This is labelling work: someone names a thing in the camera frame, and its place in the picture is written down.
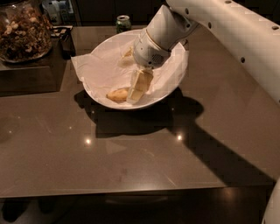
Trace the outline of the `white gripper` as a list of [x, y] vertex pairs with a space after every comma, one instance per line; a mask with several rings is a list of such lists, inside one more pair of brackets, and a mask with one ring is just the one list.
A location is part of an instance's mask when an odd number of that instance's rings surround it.
[[[161, 67], [171, 56], [170, 51], [166, 51], [156, 44], [146, 29], [142, 29], [134, 41], [133, 47], [123, 54], [122, 60], [132, 60], [142, 67], [152, 69]], [[153, 71], [151, 69], [135, 70], [130, 79], [130, 87], [127, 96], [127, 102], [137, 103], [142, 96], [149, 90], [153, 80]]]

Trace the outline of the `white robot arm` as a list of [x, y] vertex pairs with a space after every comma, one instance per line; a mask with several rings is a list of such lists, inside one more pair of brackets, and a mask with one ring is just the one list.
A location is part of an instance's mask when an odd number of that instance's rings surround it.
[[256, 91], [250, 93], [241, 80], [236, 90], [247, 96], [231, 117], [231, 101], [217, 105], [217, 123], [242, 144], [237, 154], [210, 136], [196, 122], [186, 142], [197, 157], [230, 185], [265, 182], [269, 175], [245, 159], [255, 154], [273, 174], [280, 165], [280, 41], [276, 24], [232, 0], [167, 0], [134, 42], [133, 57], [141, 66], [161, 67], [171, 50], [197, 26], [204, 26], [231, 53], [237, 64], [250, 74]]

